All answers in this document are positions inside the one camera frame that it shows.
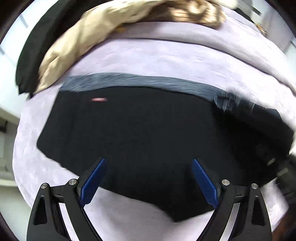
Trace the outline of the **black pants with patterned waistband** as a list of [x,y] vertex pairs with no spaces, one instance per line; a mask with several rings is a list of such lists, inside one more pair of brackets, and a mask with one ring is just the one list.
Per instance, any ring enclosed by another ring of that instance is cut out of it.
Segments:
[[37,146],[76,175],[105,158],[102,188],[182,221],[218,205],[197,184],[194,160],[213,182],[264,185],[293,135],[275,109],[208,84],[96,73],[64,81]]

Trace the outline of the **lavender plush bed blanket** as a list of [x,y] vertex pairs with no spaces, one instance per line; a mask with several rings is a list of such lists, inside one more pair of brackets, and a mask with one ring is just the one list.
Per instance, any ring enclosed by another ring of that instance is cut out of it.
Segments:
[[[80,176],[48,158],[37,142],[64,81],[96,73],[208,84],[275,109],[294,131],[288,155],[295,152],[295,68],[252,23],[231,10],[218,30],[188,23],[136,23],[92,48],[57,83],[26,102],[16,134],[13,171],[29,207],[43,183],[60,186]],[[288,209],[275,182],[276,176],[259,185],[271,230],[276,230]],[[174,221],[159,207],[114,193],[101,184],[85,212],[103,240],[196,240],[213,214],[212,209]]]

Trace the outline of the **beige jacket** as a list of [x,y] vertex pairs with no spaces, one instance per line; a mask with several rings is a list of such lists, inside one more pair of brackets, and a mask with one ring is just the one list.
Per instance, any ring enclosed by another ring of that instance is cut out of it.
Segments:
[[118,26],[147,16],[162,0],[109,1],[86,11],[46,52],[34,93],[54,84],[82,55],[103,42]]

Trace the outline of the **brown cream striped knit garment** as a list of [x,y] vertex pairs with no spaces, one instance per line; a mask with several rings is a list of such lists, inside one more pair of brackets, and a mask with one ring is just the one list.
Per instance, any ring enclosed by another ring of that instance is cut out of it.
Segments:
[[193,23],[218,29],[226,16],[218,1],[166,1],[152,8],[142,22]]

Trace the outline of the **black garment on bed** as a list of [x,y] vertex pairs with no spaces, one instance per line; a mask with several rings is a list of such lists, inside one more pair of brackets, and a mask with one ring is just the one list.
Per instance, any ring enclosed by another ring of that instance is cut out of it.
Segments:
[[57,1],[46,11],[30,32],[18,58],[16,85],[19,94],[35,92],[39,66],[49,48],[81,18],[84,12],[102,3],[105,1]]

